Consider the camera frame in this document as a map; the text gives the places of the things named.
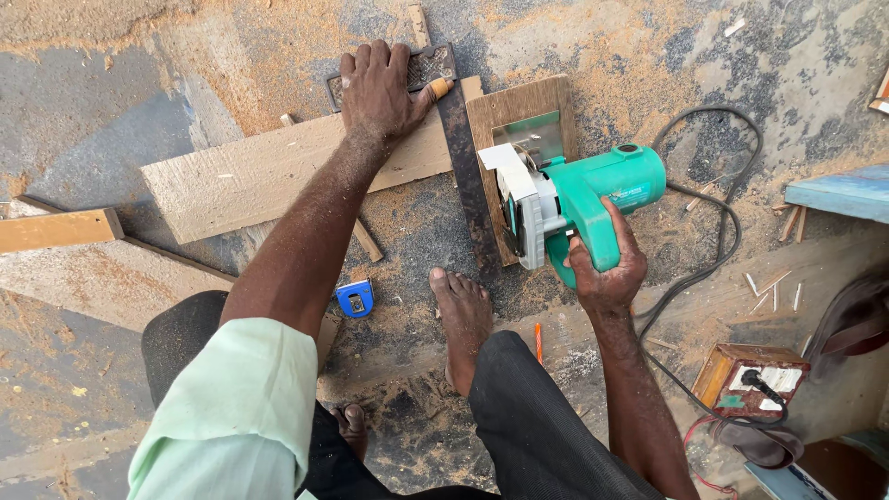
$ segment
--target light green shirt sleeve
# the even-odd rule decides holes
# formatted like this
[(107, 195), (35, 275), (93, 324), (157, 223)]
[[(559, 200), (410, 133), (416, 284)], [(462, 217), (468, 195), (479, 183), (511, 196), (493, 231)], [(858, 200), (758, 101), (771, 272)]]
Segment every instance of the light green shirt sleeve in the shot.
[(229, 321), (155, 412), (128, 498), (293, 498), (308, 469), (316, 374), (308, 335), (273, 319)]

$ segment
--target blue wooden board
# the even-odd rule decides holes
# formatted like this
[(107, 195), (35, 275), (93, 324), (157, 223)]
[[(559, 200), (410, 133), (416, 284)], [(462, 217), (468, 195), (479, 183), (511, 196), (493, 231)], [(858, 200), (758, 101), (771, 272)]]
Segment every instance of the blue wooden board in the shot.
[(889, 164), (791, 182), (784, 201), (889, 224)]

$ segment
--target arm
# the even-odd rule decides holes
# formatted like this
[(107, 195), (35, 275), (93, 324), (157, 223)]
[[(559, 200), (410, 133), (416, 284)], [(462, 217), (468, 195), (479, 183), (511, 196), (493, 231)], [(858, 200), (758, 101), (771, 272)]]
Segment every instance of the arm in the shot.
[(612, 216), (621, 262), (599, 273), (581, 239), (573, 238), (565, 265), (574, 270), (578, 298), (602, 352), (609, 448), (664, 496), (697, 499), (682, 438), (645, 364), (629, 313), (648, 263), (620, 209), (608, 197), (602, 204)]
[(346, 137), (318, 170), (232, 286), (220, 324), (271, 318), (317, 339), (358, 209), (398, 141), (435, 104), (427, 85), (407, 93), (407, 45), (382, 40), (343, 54)]

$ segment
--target man's right hand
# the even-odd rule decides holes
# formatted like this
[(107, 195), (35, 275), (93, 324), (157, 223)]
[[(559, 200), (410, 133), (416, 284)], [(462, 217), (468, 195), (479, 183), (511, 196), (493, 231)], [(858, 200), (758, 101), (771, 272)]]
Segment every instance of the man's right hand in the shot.
[(593, 268), (589, 250), (579, 237), (572, 238), (568, 257), (563, 264), (571, 267), (577, 279), (577, 297), (591, 318), (629, 313), (645, 273), (648, 261), (639, 250), (633, 230), (623, 218), (621, 210), (608, 197), (602, 197), (602, 205), (612, 217), (621, 261), (606, 272)]

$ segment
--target orange pencil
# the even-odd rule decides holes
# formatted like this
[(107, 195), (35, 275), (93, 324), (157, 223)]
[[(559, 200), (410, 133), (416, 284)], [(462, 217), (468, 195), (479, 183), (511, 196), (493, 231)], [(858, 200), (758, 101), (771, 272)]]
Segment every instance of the orange pencil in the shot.
[(543, 366), (543, 349), (541, 347), (541, 324), (534, 326), (534, 336), (537, 337), (537, 362)]

